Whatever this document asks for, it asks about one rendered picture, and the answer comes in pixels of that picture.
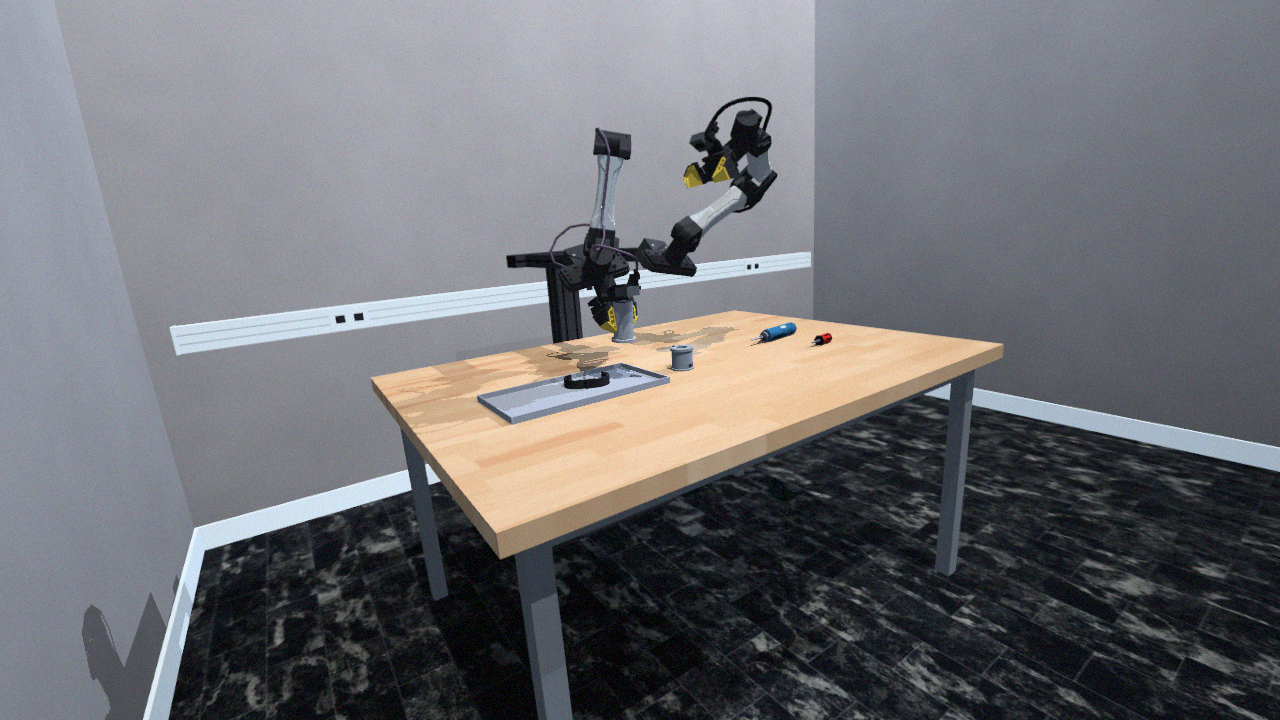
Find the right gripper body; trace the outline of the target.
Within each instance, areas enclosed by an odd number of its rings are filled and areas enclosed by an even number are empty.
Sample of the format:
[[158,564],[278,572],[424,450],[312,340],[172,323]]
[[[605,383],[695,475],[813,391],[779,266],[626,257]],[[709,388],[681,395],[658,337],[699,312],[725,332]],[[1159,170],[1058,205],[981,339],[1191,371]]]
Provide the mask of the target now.
[[[593,319],[596,322],[598,325],[603,325],[605,322],[611,322],[608,311],[609,311],[611,306],[613,307],[613,301],[618,301],[618,300],[630,300],[630,301],[634,301],[634,296],[616,297],[614,296],[614,291],[607,293],[607,290],[609,290],[612,284],[616,284],[613,275],[603,275],[603,277],[600,277],[600,278],[598,278],[596,281],[593,282],[593,287],[594,287],[594,290],[596,292],[596,297],[593,299],[590,302],[588,302],[588,306],[589,307],[594,306],[594,307],[591,307],[591,313],[594,315]],[[634,306],[635,306],[635,311],[636,311],[636,316],[637,316],[637,304],[636,304],[636,301],[634,301]]]

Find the grey metal cylindrical flange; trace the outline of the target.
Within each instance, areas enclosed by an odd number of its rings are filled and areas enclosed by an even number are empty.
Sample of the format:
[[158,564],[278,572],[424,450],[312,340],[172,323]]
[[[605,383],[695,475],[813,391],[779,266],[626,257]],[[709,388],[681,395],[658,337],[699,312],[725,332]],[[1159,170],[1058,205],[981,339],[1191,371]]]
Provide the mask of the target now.
[[692,366],[692,345],[673,345],[669,347],[672,354],[672,366],[673,372],[690,372]]

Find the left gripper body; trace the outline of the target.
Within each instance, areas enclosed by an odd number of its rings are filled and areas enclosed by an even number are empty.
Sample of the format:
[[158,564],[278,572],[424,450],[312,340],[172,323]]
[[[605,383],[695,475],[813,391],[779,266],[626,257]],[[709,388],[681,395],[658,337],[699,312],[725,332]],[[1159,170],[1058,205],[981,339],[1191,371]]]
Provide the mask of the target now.
[[[724,145],[723,149],[727,149],[728,151],[727,150],[726,151],[722,150],[723,152],[716,152],[716,154],[709,154],[707,158],[703,158],[701,161],[705,161],[705,164],[703,167],[699,167],[698,161],[692,163],[694,167],[698,170],[698,174],[699,174],[703,184],[707,184],[707,182],[713,181],[712,176],[714,174],[716,168],[718,167],[718,164],[721,161],[721,158],[723,158],[723,156],[726,159],[723,167],[727,170],[727,173],[730,176],[730,179],[737,178],[740,176],[740,172],[739,172],[739,168],[737,168],[739,167],[739,163],[737,163],[739,161],[739,151],[736,149],[733,149],[733,146],[731,146],[731,145]],[[730,149],[732,149],[732,150],[730,150]],[[689,165],[689,167],[691,167],[691,165]],[[686,168],[684,176],[686,174],[689,167]]]

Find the blue screwdriver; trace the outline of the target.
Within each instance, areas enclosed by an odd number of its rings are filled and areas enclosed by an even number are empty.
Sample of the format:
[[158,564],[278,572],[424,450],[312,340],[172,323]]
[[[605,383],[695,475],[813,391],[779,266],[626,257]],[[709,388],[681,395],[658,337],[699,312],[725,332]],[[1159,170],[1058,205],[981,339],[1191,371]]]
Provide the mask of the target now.
[[782,324],[782,325],[776,325],[776,327],[772,327],[769,329],[762,331],[760,336],[756,337],[756,338],[754,338],[754,340],[762,340],[762,341],[769,342],[772,340],[778,340],[778,338],[785,337],[787,334],[794,334],[796,331],[797,331],[797,325],[795,325],[792,322],[790,322],[790,323],[786,323],[786,324]]

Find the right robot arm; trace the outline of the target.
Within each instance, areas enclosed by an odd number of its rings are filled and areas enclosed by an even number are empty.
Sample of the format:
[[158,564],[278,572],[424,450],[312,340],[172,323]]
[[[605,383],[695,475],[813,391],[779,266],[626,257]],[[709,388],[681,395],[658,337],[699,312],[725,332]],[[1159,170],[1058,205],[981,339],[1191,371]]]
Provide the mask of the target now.
[[[602,129],[602,133],[607,138],[611,149],[611,156],[607,155],[608,152],[604,138],[602,138],[602,135],[596,131],[593,154],[598,154],[596,161],[599,176],[596,202],[590,220],[590,231],[588,233],[589,240],[586,234],[586,243],[584,242],[585,252],[582,250],[582,254],[586,256],[586,260],[561,268],[561,274],[570,286],[582,284],[588,281],[594,282],[603,275],[611,275],[616,272],[628,269],[628,263],[620,252],[609,249],[600,249],[596,252],[593,250],[594,243],[620,249],[620,238],[614,237],[614,195],[623,160],[628,160],[631,156],[631,135],[605,129]],[[604,211],[603,223],[605,225],[605,240],[603,240],[602,211]],[[636,269],[634,269],[634,274],[628,274],[627,284],[612,284],[611,288],[607,290],[607,293],[614,291],[616,297],[640,295],[639,290],[641,290],[641,286],[637,286],[640,273],[635,274],[635,272]]]

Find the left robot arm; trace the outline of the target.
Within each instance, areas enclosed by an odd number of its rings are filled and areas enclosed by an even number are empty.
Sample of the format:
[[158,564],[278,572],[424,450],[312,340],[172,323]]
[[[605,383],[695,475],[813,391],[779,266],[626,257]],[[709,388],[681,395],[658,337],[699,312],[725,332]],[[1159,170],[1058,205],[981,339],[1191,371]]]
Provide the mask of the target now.
[[[731,138],[724,145],[731,145],[739,151],[739,160],[746,154],[748,167],[740,172],[737,178],[733,178],[735,182],[731,182],[730,190],[721,199],[703,211],[692,217],[685,217],[675,224],[669,234],[673,241],[664,252],[649,249],[643,251],[653,266],[696,272],[698,266],[695,266],[687,254],[696,250],[707,231],[730,215],[730,213],[748,205],[750,208],[755,205],[774,182],[777,173],[771,169],[767,151],[771,149],[771,135],[759,127],[762,118],[753,109],[737,113],[730,133]],[[721,141],[716,138],[716,133],[719,131],[717,124],[718,122],[716,120],[705,132],[692,135],[689,143],[698,152],[707,151],[708,154],[714,154],[724,150]],[[759,183],[765,182],[759,187],[753,182],[753,178]]]

